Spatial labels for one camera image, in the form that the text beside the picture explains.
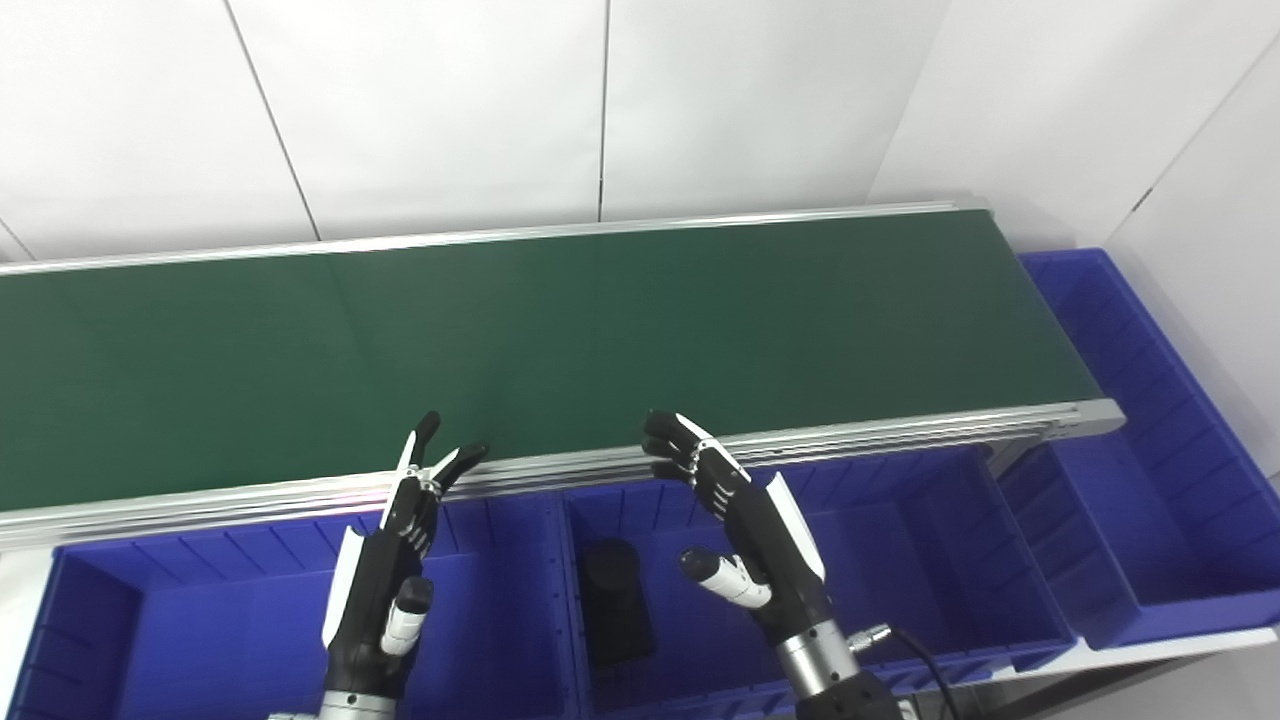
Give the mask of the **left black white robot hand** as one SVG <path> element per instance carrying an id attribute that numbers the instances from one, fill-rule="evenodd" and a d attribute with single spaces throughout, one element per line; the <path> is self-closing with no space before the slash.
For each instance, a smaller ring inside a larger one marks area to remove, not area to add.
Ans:
<path id="1" fill-rule="evenodd" d="M 378 524 L 344 530 L 332 577 L 321 639 L 326 651 L 320 719 L 393 719 L 413 670 L 434 584 L 422 565 L 438 532 L 445 492 L 488 454 L 460 446 L 425 462 L 438 432 L 426 413 L 410 432 Z"/>

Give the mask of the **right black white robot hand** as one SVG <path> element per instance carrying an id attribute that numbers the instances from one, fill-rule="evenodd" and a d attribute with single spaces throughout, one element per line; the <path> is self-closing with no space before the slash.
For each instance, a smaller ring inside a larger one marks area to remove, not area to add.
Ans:
<path id="1" fill-rule="evenodd" d="M 826 566 L 785 480 L 753 480 L 714 436 L 682 414 L 650 410 L 644 433 L 654 475 L 685 483 L 721 521 L 731 546 L 727 553 L 686 548 L 680 571 L 748 610 L 772 646 L 818 637 L 835 618 Z"/>

